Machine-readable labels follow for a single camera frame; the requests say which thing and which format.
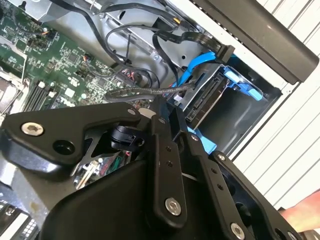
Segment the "blue plastic tab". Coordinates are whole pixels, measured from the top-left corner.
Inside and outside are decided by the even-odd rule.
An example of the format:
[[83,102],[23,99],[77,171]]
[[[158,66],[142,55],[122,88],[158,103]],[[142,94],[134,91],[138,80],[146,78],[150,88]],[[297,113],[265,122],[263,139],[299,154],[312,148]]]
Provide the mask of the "blue plastic tab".
[[239,72],[235,69],[231,69],[230,67],[226,66],[224,68],[223,73],[231,82],[228,85],[228,88],[233,88],[235,85],[238,87],[239,91],[242,93],[253,97],[255,100],[260,101],[264,94],[261,90],[255,88],[249,80],[244,78]]
[[217,144],[215,144],[214,142],[210,141],[208,138],[203,136],[198,129],[193,130],[190,127],[188,127],[188,131],[190,133],[197,135],[200,138],[203,148],[207,154],[211,154],[217,148]]

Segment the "motherboard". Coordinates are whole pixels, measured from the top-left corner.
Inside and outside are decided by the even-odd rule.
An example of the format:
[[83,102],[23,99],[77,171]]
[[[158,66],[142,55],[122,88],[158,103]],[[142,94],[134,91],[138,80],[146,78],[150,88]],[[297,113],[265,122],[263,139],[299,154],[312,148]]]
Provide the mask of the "motherboard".
[[1,72],[27,81],[28,92],[20,111],[100,104],[107,91],[134,86],[133,79],[121,72],[97,77],[93,71],[108,76],[114,70],[8,1],[0,0],[0,8]]

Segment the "black mount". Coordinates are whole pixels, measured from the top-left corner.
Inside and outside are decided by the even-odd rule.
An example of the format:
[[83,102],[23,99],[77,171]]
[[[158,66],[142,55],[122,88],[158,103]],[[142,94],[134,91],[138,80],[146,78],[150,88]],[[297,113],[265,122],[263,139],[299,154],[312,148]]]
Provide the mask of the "black mount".
[[[209,157],[180,108],[161,97],[140,114],[110,103],[9,115],[1,150],[12,164],[63,181],[78,164],[121,150],[131,163],[62,199],[40,240],[290,240],[299,235],[222,152]],[[27,135],[37,123],[44,132]]]

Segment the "white wall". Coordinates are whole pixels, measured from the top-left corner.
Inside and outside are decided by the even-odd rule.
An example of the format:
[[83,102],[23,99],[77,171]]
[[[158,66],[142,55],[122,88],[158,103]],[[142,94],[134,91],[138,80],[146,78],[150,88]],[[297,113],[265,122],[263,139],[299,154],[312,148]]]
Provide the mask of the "white wall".
[[[320,0],[259,3],[320,56]],[[234,163],[275,208],[294,206],[320,189],[320,66]]]

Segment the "silver screw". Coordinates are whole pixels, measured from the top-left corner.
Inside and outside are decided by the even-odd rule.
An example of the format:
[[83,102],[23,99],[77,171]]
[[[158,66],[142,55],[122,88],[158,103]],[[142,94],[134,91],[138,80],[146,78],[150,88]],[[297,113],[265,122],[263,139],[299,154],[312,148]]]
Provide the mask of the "silver screw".
[[136,112],[134,110],[130,109],[130,108],[128,109],[128,113],[130,113],[132,115],[136,115]]
[[291,240],[297,240],[296,236],[292,232],[288,231],[288,235],[291,238]]
[[165,208],[174,216],[179,216],[181,214],[181,206],[177,200],[170,197],[165,200]]
[[166,124],[166,121],[163,118],[159,118],[159,122],[162,124]]
[[236,223],[232,223],[231,224],[231,230],[233,232],[233,234],[240,240],[244,240],[245,239],[245,233],[242,230],[242,228],[236,224]]
[[44,133],[44,128],[35,122],[26,122],[21,126],[21,131],[27,135],[38,137]]
[[195,140],[195,141],[199,141],[199,138],[197,137],[197,136],[195,136],[195,135],[191,135],[191,138],[193,139],[193,140]]
[[104,13],[100,13],[99,14],[99,19],[100,21],[102,21],[105,18],[105,14]]
[[225,161],[226,158],[225,156],[221,155],[221,154],[218,154],[218,158],[221,160],[221,161]]

